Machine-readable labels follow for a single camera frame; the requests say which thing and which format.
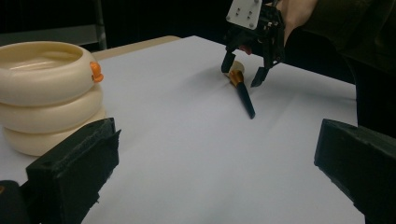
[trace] dark background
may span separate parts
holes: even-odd
[[[101,1],[108,48],[164,35],[197,35],[224,44],[230,27],[225,16],[232,0]],[[0,34],[92,23],[93,0],[0,0]],[[300,29],[288,40],[285,63],[353,83],[332,44]]]

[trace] orange clip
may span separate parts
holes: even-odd
[[[101,82],[104,78],[103,74],[101,73],[101,68],[99,63],[96,62],[90,62],[91,70],[93,72],[92,74],[92,80],[93,82]]]

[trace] ribbed container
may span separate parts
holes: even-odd
[[[90,52],[72,44],[25,42],[0,48],[0,124],[12,148],[41,156],[83,125],[106,117]]]

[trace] person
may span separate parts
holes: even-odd
[[[396,138],[396,0],[279,0],[294,29],[328,38],[355,78],[358,125]]]

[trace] white tabletop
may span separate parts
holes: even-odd
[[[197,36],[100,61],[120,164],[83,223],[364,223],[314,165],[322,119],[356,125],[353,85],[236,52],[250,119],[220,72],[224,46]],[[26,181],[35,158],[0,136],[0,179]]]

